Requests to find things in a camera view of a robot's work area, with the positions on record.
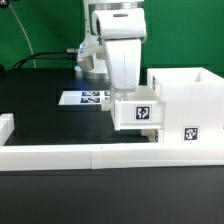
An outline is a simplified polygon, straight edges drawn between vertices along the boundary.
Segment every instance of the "white block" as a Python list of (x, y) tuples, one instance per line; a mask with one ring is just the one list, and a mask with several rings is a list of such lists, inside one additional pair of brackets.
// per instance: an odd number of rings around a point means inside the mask
[(165, 103), (164, 142), (224, 142), (224, 79), (203, 68), (148, 69)]
[(2, 114), (0, 116), (0, 146), (5, 144), (14, 128), (13, 114)]

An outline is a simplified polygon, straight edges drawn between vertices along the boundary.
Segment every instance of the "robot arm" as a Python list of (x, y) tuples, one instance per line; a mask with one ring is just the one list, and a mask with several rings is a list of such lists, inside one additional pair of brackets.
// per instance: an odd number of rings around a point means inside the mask
[(82, 63), (93, 53), (104, 54), (111, 85), (117, 92), (134, 91), (139, 83), (141, 40), (146, 36), (143, 0), (84, 0), (86, 39), (95, 43), (82, 49)]

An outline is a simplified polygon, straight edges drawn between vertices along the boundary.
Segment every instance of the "black table surface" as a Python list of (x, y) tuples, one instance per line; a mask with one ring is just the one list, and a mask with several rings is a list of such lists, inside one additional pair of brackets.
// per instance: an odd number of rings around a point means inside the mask
[(6, 145), (147, 142), (140, 131), (114, 131), (100, 105), (58, 105), (64, 90), (109, 90), (109, 81), (76, 78), (69, 69), (21, 69), (0, 81), (0, 112), (13, 113), (15, 132)]
[[(16, 131), (7, 145), (146, 141), (114, 132), (99, 106), (57, 105), (64, 89), (107, 88), (70, 70), (8, 71), (0, 78), (0, 112), (15, 114)], [(0, 172), (0, 223), (223, 224), (224, 167)]]

